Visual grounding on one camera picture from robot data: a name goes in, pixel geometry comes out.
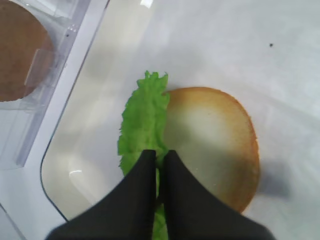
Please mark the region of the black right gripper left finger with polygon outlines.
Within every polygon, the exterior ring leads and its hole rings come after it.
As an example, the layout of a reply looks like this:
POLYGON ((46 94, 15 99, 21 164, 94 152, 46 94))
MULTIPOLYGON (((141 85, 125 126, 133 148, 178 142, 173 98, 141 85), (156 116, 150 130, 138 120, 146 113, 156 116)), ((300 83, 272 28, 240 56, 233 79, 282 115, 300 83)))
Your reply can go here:
POLYGON ((156 207, 156 152, 143 150, 101 201, 55 228, 48 240, 150 240, 156 207))

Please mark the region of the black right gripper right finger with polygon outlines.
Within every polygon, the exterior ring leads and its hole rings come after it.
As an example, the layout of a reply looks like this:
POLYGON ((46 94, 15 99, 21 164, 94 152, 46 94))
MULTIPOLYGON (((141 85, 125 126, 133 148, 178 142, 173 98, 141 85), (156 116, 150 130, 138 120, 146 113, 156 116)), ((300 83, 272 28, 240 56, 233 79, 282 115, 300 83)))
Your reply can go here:
POLYGON ((170 240, 273 240, 265 226, 213 196, 170 150, 160 172, 160 195, 170 240))

